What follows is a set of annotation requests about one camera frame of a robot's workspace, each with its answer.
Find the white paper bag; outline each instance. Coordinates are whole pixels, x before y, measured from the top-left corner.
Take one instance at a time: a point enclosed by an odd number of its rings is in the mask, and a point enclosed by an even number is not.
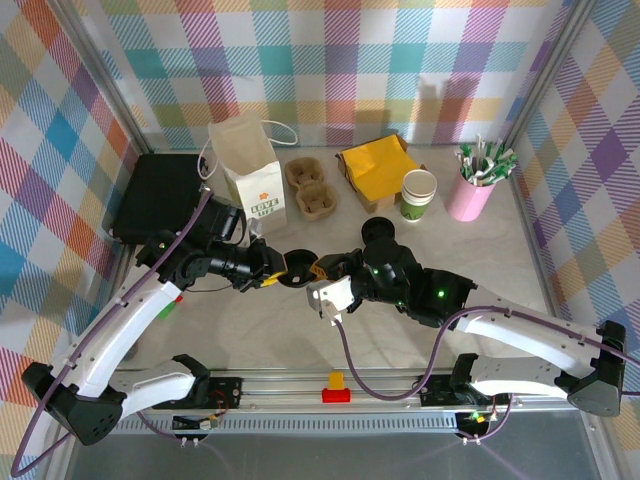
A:
[[[209,136],[229,192],[242,205],[247,218],[260,220],[263,233],[286,226],[280,163],[258,114],[248,111],[221,123],[210,123]]]

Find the colorful checkered wall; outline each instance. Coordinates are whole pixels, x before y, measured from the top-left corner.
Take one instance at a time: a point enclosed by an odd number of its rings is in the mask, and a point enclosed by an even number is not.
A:
[[[627,328],[640,358],[640,4],[600,0],[517,146],[518,184],[564,317]],[[640,390],[627,366],[625,387]],[[616,429],[640,474],[640,403]]]
[[[208,122],[250,109],[303,146],[496,136],[571,2],[74,3],[150,143],[168,150],[197,148]]]
[[[22,371],[64,351],[107,300],[118,248],[103,225],[136,158],[45,0],[0,1],[2,479],[35,406]]]

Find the black box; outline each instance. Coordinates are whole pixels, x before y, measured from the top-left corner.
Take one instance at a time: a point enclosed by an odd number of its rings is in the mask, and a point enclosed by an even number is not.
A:
[[[144,244],[160,230],[177,232],[200,199],[196,154],[145,154],[138,158],[113,222],[113,236]]]

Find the pink cup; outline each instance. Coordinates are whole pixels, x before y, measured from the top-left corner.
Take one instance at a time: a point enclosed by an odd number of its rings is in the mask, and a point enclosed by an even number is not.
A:
[[[447,209],[449,215],[461,222],[475,220],[489,200],[493,187],[495,184],[475,187],[458,172],[447,201],[444,202],[444,208]]]

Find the paper bag handle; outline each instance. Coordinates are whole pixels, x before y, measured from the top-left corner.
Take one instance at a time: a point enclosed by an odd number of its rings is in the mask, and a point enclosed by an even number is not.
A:
[[[280,125],[281,127],[284,127],[287,130],[289,130],[291,133],[293,133],[293,138],[295,139],[293,142],[282,142],[280,140],[275,140],[273,138],[269,138],[269,141],[271,143],[276,143],[278,145],[296,145],[298,143],[298,134],[289,125],[285,125],[284,123],[281,123],[281,122],[276,122],[275,120],[260,120],[260,122],[261,123],[272,123],[274,125]],[[213,174],[216,173],[216,170],[218,169],[218,164],[220,163],[220,159],[218,157],[216,157],[216,164],[213,166],[213,169],[207,175],[202,175],[202,169],[200,167],[200,161],[203,158],[202,156],[204,155],[204,151],[207,149],[207,146],[210,143],[211,143],[211,137],[209,137],[209,139],[206,142],[204,142],[204,145],[202,146],[202,150],[200,150],[200,155],[198,155],[198,162],[196,164],[196,168],[198,170],[198,176],[203,181],[209,180],[213,176]]]
[[[281,123],[281,122],[276,122],[275,120],[260,120],[260,122],[261,123],[271,123],[273,125],[280,125],[281,127],[284,127],[287,130],[289,130],[291,133],[293,133],[293,138],[295,139],[293,142],[282,142],[280,140],[274,140],[273,138],[270,138],[269,141],[271,143],[276,143],[278,145],[297,145],[297,143],[298,143],[298,134],[289,125],[285,125],[284,123]]]

